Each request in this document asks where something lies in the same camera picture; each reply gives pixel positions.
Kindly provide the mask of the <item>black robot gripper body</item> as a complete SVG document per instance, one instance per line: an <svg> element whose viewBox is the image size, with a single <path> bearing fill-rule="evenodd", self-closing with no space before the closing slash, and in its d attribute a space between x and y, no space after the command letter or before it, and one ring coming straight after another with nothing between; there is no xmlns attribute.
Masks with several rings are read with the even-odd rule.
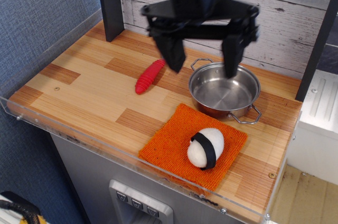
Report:
<svg viewBox="0 0 338 224"><path fill-rule="evenodd" d="M256 6L235 0L166 0L145 5L150 36L221 40L236 36L240 43L258 38Z"/></svg>

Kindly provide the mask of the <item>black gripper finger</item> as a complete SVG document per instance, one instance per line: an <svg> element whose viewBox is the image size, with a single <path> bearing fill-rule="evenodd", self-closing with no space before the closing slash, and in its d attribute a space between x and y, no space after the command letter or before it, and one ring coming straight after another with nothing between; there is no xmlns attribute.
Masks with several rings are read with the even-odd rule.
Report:
<svg viewBox="0 0 338 224"><path fill-rule="evenodd" d="M169 68L179 73L186 59L183 38L177 36L154 36L153 39Z"/></svg>
<svg viewBox="0 0 338 224"><path fill-rule="evenodd" d="M246 46L247 43L243 35L228 35L222 41L224 67L227 78L233 78L237 75L238 65L242 61Z"/></svg>

